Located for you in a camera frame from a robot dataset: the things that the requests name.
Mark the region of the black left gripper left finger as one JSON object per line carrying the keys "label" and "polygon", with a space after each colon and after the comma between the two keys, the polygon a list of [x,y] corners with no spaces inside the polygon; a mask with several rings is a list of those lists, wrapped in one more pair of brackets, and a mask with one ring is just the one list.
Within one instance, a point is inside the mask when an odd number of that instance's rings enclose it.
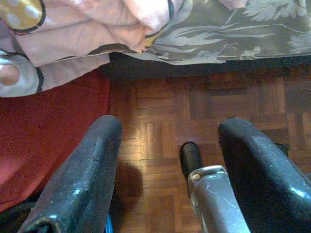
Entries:
{"label": "black left gripper left finger", "polygon": [[52,175],[21,233],[103,233],[114,191],[122,125],[98,118]]}

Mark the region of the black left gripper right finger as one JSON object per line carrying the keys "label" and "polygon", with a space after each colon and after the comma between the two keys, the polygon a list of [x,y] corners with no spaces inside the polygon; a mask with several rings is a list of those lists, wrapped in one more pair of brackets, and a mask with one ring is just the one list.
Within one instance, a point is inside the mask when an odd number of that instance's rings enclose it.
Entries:
{"label": "black left gripper right finger", "polygon": [[309,233],[311,182],[252,123],[231,118],[218,128],[229,179],[252,233]]}

